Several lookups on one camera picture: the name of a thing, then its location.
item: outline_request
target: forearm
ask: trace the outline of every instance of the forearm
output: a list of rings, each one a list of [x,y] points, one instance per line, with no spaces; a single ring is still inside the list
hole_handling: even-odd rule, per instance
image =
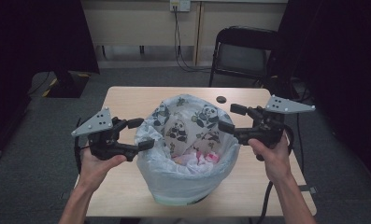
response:
[[[93,192],[76,186],[66,203],[59,224],[83,224]]]
[[[292,175],[274,182],[274,185],[286,223],[316,223]]]

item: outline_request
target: dark backdrop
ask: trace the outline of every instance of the dark backdrop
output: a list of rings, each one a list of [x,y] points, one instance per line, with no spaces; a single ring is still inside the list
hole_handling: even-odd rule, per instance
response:
[[[291,31],[307,20],[296,14],[304,4],[290,3]],[[294,75],[307,82],[336,136],[371,172],[371,1],[324,0],[315,7]]]
[[[98,74],[79,0],[0,1],[0,149],[21,118],[38,72]]]

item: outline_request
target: wooden table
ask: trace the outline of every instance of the wooden table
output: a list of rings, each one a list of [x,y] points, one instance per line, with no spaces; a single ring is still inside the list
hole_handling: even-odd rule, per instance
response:
[[[230,113],[230,104],[265,106],[270,94],[264,89],[232,88],[161,88],[112,87],[103,106],[119,119],[146,118],[162,100],[187,93],[227,111],[236,127],[250,127],[252,119]],[[227,99],[225,104],[217,96]],[[136,129],[121,131],[121,143],[133,144]],[[147,184],[133,162],[112,169],[93,195],[88,217],[258,217],[261,214],[268,179],[264,163],[257,161],[250,147],[241,147],[236,165],[221,184],[202,202],[188,206],[166,206],[156,203]],[[293,175],[298,185],[305,185],[298,162],[290,156]],[[316,207],[308,191],[302,192],[312,214]],[[267,216],[282,216],[276,191],[272,189]]]

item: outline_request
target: trash bin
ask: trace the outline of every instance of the trash bin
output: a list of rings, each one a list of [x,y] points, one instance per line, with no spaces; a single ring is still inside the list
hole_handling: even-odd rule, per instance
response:
[[[219,131],[219,120],[233,123],[211,103],[182,94],[162,101],[137,128],[136,144],[155,140],[136,163],[155,202],[197,203],[231,173],[240,145]]]

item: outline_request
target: black chair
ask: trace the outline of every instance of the black chair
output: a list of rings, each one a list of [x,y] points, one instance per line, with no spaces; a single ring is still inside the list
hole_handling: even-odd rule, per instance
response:
[[[208,86],[214,74],[247,77],[263,85],[275,61],[274,57],[267,60],[266,51],[274,50],[277,55],[284,48],[284,40],[275,31],[245,26],[225,28],[217,34]]]

